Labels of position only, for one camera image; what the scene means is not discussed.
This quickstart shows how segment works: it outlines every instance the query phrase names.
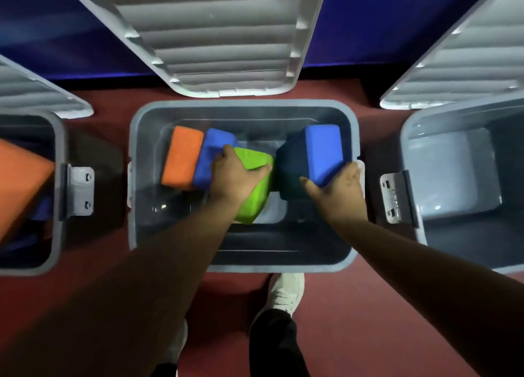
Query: pant leg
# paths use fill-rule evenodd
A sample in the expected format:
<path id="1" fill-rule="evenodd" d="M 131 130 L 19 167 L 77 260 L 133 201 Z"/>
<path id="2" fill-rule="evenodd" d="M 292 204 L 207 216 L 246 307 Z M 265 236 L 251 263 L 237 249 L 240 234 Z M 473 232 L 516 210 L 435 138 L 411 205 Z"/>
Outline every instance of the pant leg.
<path id="1" fill-rule="evenodd" d="M 175 377 L 177 375 L 177 365 L 174 363 L 161 363 L 154 368 L 151 377 Z"/>
<path id="2" fill-rule="evenodd" d="M 251 377 L 309 377 L 297 343 L 297 325 L 280 309 L 264 311 L 249 334 Z"/>

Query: white plastic lid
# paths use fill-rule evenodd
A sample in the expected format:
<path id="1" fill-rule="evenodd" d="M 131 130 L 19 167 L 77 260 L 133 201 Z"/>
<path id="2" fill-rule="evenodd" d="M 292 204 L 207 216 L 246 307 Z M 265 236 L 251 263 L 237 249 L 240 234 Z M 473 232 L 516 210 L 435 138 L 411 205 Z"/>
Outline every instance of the white plastic lid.
<path id="1" fill-rule="evenodd" d="M 93 115 L 91 105 L 0 55 L 0 108 L 31 108 L 73 119 Z"/>
<path id="2" fill-rule="evenodd" d="M 387 109 L 435 107 L 522 90 L 524 0 L 480 0 L 383 96 Z"/>
<path id="3" fill-rule="evenodd" d="M 322 0 L 80 0 L 176 92 L 292 89 Z"/>

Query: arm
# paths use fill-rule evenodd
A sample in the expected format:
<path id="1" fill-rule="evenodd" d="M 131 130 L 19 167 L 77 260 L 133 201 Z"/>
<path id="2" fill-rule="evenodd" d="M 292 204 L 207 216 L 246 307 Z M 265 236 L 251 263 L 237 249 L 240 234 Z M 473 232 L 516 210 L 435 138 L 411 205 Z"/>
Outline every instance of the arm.
<path id="1" fill-rule="evenodd" d="M 301 178 L 333 229 L 481 376 L 522 372 L 524 285 L 367 220 L 356 163 L 326 188 Z"/>
<path id="2" fill-rule="evenodd" d="M 240 206 L 270 170 L 246 170 L 226 146 L 210 201 L 19 336 L 0 357 L 0 375 L 151 374 Z"/>

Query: person's right arm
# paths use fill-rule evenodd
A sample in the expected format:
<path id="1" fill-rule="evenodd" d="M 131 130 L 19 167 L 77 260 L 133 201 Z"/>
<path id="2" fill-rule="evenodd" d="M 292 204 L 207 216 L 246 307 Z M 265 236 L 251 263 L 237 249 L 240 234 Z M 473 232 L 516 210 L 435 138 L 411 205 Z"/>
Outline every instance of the person's right arm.
<path id="1" fill-rule="evenodd" d="M 523 374 L 524 285 L 370 223 L 359 176 L 350 163 L 325 188 L 301 182 L 332 228 L 479 375 Z"/>

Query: shoe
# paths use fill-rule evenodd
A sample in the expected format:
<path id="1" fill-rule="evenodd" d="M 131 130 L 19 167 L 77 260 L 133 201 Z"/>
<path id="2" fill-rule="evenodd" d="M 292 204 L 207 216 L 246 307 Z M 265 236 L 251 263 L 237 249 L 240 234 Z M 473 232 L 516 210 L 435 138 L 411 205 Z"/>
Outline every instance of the shoe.
<path id="1" fill-rule="evenodd" d="M 304 274 L 273 274 L 269 280 L 267 302 L 252 324 L 268 309 L 280 309 L 293 316 L 304 295 L 304 283 Z"/>
<path id="2" fill-rule="evenodd" d="M 180 353 L 187 341 L 187 321 L 184 319 L 182 326 L 178 330 L 177 335 L 174 337 L 173 341 L 166 350 L 161 363 L 173 363 L 177 364 L 178 359 L 180 358 Z"/>

